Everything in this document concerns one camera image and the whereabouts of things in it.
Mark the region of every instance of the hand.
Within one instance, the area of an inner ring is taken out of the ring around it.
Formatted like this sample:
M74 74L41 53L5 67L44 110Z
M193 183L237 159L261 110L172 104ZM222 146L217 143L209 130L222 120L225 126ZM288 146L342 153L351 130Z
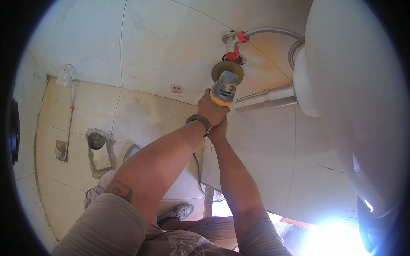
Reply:
M229 108L227 106L219 106L216 104L210 95L211 89L206 89L205 94L198 101L198 112L197 115L203 116L208 119L211 126L218 125L222 118L229 113Z
M226 116L223 117L219 125L212 127L208 134L208 138L211 140L212 144L217 144L226 140L226 129L228 128L228 121Z

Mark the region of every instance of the wristwatch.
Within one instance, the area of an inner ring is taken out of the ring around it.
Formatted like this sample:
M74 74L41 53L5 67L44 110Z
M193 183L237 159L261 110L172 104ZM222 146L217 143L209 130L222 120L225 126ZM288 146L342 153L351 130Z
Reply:
M206 133L205 133L204 137L206 137L206 136L208 135L208 133L211 131L211 128L212 128L212 126L211 126L211 124L209 123L208 119L206 119L205 117L200 116L200 115L191 115L190 117L188 117L188 119L187 119L187 121L185 122L185 124L187 124L187 123L189 123L189 122L192 122L192 121L194 121L194 120L198 120L198 121L200 121L201 123L204 124L205 129L206 129Z

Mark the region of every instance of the grinding disc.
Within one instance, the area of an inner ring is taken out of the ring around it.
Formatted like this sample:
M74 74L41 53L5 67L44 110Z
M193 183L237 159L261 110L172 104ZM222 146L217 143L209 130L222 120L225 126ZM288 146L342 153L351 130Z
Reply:
M229 71L236 74L238 76L238 84L240 84L242 82L242 79L244 78L244 71L242 70L241 66L233 61L223 61L216 64L212 69L212 80L216 82L223 71Z

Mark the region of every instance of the wooden plank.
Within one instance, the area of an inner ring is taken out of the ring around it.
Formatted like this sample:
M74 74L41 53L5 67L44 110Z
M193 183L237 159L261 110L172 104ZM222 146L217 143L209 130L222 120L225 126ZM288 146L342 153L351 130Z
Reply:
M312 228L317 227L317 225L313 225L313 224L310 224L310 223L301 222L301 221L297 221L297 220L292 220L292 219L288 219L288 218L282 218L280 220L280 222L284 222L284 223L287 223L287 224L292 224L294 226L307 228L307 229L312 229Z
M206 186L205 194L209 196L210 198L214 198L214 189L209 186ZM212 201L208 197L205 196L203 218L211 217L211 216L212 216Z

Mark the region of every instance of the gray sneaker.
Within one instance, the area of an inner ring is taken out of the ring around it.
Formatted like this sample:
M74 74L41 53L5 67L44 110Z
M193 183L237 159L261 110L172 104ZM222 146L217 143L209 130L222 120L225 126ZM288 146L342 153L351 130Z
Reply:
M125 161L127 161L133 154L137 153L137 152L140 151L140 150L141 150L141 148L138 147L137 145L131 146L131 147L127 150L127 152L125 153L123 163L125 163Z
M186 217L190 216L191 213L194 211L194 206L192 204L180 204L175 206L169 213L162 214L157 217L157 222L165 218L176 218L179 220L183 220Z

